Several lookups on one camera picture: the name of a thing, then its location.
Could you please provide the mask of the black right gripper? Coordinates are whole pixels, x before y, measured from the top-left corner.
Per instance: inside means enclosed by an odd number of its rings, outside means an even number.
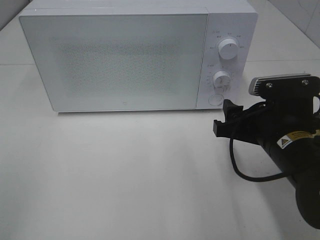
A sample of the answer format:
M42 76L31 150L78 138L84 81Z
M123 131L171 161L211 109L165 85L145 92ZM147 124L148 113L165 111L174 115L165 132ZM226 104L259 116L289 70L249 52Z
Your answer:
M312 100L265 101L243 108L229 99L223 100L224 118L230 121L213 121L216 137L266 145L276 144L283 137L293 142L320 133L320 117L313 113Z

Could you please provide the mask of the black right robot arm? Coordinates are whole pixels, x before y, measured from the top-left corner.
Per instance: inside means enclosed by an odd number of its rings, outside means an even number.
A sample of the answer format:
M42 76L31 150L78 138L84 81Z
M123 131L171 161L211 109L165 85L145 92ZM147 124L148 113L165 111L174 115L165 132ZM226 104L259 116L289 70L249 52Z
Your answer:
M287 178L295 188L302 218L313 228L320 227L320 120L313 116L313 103L258 102L248 109L223 101L225 121L215 120L213 132L229 139L234 172L242 179L270 182ZM253 177L241 172L234 155L234 140L259 145L280 169L280 173Z

